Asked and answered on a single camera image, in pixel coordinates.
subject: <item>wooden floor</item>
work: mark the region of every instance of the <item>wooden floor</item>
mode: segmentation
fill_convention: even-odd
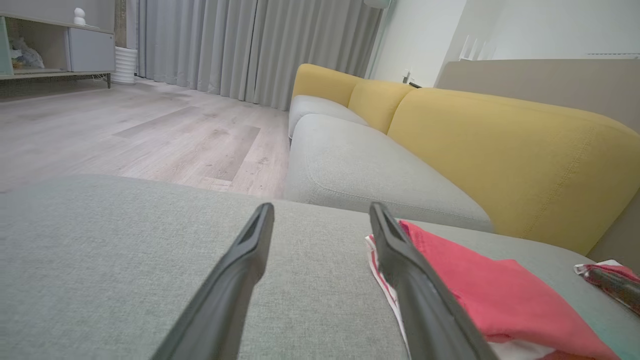
[[[0,102],[0,191],[109,174],[282,197],[287,113],[138,79]]]

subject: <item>curtain fold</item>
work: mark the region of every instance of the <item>curtain fold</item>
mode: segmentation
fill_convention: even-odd
[[[380,15],[362,0],[141,0],[138,74],[287,110],[302,63],[365,74]]]

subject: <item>ribbed white pot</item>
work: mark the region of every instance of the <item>ribbed white pot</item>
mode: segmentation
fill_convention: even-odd
[[[116,72],[111,74],[111,81],[116,84],[133,85],[136,79],[136,57],[138,50],[116,46]]]

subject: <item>cabinet top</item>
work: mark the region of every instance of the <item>cabinet top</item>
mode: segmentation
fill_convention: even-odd
[[[67,22],[60,22],[60,21],[55,21],[55,20],[37,19],[35,17],[17,15],[17,14],[14,14],[14,13],[0,12],[0,17],[11,17],[11,18],[20,19],[20,20],[28,20],[28,21],[33,21],[33,22],[43,22],[45,24],[64,26],[66,28],[84,29],[84,30],[97,31],[99,33],[106,33],[106,34],[112,34],[113,35],[113,31],[100,29],[100,28],[96,28],[96,27],[93,27],[93,26],[82,26],[82,25],[70,24],[70,23],[67,23]]]

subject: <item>gray sofa cushion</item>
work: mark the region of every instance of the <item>gray sofa cushion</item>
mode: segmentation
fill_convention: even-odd
[[[3,353],[8,359],[148,359],[264,200],[111,176],[0,194]],[[240,358],[406,357],[371,275],[365,213],[273,201],[264,277]],[[584,256],[544,243],[416,222],[555,289],[623,359],[640,321],[575,275]]]
[[[308,114],[329,115],[356,124],[369,126],[362,117],[337,102],[321,97],[298,95],[293,98],[291,107],[289,108],[289,138],[293,137],[293,131],[298,121]]]
[[[387,135],[325,115],[296,126],[284,197],[362,212],[382,201],[401,218],[493,231],[480,205]]]

